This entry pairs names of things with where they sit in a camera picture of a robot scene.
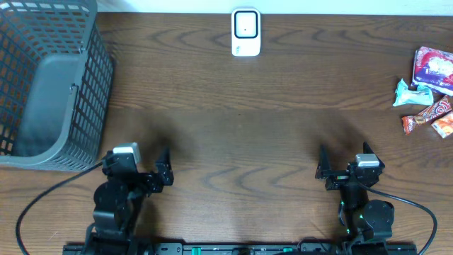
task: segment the laundry basket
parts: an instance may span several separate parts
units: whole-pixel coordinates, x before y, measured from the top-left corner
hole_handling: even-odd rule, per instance
[[[86,169],[113,76],[96,0],[0,0],[0,12],[0,164]]]

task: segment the pink and purple package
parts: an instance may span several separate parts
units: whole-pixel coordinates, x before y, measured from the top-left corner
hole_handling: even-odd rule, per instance
[[[421,47],[415,53],[412,85],[453,96],[453,54]]]

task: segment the snack package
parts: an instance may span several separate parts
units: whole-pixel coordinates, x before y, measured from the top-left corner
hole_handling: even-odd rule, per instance
[[[430,106],[434,103],[432,91],[426,86],[418,86],[417,91],[410,91],[408,85],[401,79],[395,91],[396,100],[394,106],[402,106],[407,103]]]
[[[442,138],[446,138],[453,133],[453,112],[436,120],[431,126],[439,133]]]
[[[416,127],[425,124],[426,122],[440,117],[444,113],[448,113],[452,110],[452,106],[448,101],[448,96],[444,96],[437,103],[422,110],[415,116],[403,117],[403,128],[406,135],[409,135]]]
[[[412,85],[453,96],[453,54],[421,47],[415,53]]]

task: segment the wood surface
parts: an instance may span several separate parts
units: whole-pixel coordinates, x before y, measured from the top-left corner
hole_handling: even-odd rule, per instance
[[[437,215],[427,254],[453,250],[453,137],[429,126],[406,136],[393,108],[397,81],[411,80],[420,46],[453,52],[453,20],[440,17],[262,17],[257,57],[231,55],[230,15],[101,13],[117,61],[100,156],[136,141],[142,169],[169,145],[175,183],[146,200],[137,234],[186,242],[297,242],[345,234],[340,201],[314,179],[319,146],[344,169],[363,141],[386,168],[376,189]],[[0,254],[18,254],[16,219],[40,192],[73,173],[0,171]],[[96,170],[55,190],[26,215],[31,254],[61,254],[93,222]],[[421,249],[432,222],[396,208],[392,241]]]

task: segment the blue candy wrapper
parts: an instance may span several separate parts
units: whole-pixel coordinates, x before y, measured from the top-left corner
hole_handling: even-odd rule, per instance
[[[395,93],[394,106],[402,106],[408,103],[430,106],[434,103],[432,91],[428,87],[420,85],[416,91],[410,91],[403,79],[398,83]]]

